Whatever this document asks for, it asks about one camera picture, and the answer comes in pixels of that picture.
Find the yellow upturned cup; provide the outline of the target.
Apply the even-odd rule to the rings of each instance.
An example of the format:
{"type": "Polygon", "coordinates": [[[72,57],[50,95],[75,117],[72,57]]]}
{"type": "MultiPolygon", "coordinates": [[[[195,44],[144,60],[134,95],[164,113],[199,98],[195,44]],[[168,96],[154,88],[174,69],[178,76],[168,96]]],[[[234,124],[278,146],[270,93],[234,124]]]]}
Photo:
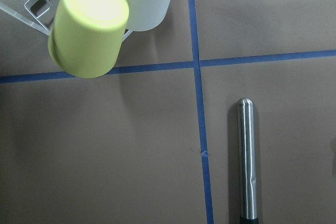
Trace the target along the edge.
{"type": "Polygon", "coordinates": [[[129,18],[127,0],[60,0],[48,38],[65,72],[96,78],[116,64],[129,18]]]}

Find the steel muddler black tip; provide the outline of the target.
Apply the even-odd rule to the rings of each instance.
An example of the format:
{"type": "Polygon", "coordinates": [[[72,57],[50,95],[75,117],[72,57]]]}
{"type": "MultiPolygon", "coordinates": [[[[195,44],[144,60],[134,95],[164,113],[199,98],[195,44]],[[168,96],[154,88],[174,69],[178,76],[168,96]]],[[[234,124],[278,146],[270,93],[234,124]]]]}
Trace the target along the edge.
{"type": "Polygon", "coordinates": [[[259,223],[255,161],[254,104],[249,98],[237,102],[240,223],[259,223]]]}

